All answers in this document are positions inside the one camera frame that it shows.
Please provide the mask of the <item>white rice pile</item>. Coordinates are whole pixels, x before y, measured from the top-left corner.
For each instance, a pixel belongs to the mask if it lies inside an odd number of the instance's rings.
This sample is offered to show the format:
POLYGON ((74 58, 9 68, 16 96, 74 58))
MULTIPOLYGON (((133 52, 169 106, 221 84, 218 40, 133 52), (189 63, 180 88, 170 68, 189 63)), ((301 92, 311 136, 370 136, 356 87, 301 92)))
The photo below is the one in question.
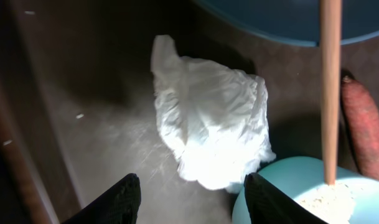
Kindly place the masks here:
POLYGON ((352 190, 343 183, 321 185, 298 196, 296 202, 326 223, 333 224, 349 224, 356 206, 352 190))

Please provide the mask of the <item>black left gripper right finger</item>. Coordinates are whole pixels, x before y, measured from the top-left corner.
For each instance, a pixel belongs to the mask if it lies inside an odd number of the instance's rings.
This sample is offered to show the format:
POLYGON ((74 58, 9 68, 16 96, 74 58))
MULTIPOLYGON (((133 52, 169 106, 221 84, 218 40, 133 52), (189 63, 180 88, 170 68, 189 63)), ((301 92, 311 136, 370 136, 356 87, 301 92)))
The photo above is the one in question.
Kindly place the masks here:
POLYGON ((327 224, 258 173, 248 174, 244 186, 252 224, 327 224))

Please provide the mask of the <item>white napkin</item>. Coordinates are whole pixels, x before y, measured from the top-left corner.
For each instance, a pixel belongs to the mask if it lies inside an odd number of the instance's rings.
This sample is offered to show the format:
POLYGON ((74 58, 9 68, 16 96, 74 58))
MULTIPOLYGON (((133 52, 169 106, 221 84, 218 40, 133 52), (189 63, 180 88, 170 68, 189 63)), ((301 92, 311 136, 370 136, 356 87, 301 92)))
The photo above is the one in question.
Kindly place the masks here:
POLYGON ((235 194, 246 175, 275 159, 263 78, 179 56, 168 35, 154 39, 151 71, 157 130, 182 179, 235 194))

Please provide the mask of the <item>orange carrot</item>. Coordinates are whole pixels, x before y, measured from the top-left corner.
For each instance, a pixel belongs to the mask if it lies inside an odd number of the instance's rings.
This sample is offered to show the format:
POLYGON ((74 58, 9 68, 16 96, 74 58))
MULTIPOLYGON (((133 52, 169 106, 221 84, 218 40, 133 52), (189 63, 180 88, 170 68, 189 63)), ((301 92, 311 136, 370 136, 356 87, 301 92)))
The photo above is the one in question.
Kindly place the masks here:
POLYGON ((379 110, 369 91, 351 76, 343 77, 340 90, 357 167, 379 181, 379 110))

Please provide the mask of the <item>wooden chopstick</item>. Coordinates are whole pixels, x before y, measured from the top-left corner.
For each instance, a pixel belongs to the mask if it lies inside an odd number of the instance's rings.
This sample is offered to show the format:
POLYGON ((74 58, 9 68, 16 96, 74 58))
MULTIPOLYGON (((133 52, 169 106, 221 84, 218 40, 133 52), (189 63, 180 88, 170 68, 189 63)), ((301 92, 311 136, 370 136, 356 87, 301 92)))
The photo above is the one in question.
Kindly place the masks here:
POLYGON ((320 1, 321 139, 324 181, 334 185, 340 109, 340 52, 342 1, 320 1))

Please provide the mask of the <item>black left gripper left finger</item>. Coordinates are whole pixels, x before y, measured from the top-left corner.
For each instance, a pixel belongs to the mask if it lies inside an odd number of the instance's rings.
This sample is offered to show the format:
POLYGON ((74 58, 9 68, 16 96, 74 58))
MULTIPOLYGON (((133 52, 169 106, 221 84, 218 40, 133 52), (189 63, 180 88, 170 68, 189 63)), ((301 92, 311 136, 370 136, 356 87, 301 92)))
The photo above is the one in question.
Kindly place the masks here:
POLYGON ((140 180, 130 173, 63 224, 136 224, 140 204, 140 180))

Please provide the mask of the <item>light blue bowl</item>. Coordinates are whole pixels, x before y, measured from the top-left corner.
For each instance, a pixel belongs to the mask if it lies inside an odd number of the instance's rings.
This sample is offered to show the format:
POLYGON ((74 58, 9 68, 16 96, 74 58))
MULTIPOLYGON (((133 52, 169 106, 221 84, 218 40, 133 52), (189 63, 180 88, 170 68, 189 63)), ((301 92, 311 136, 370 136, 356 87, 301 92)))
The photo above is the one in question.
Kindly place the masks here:
POLYGON ((377 180, 338 167, 336 184, 349 199, 333 211, 317 199, 325 187, 319 159, 290 157, 266 166, 259 175, 326 223, 379 223, 377 180))

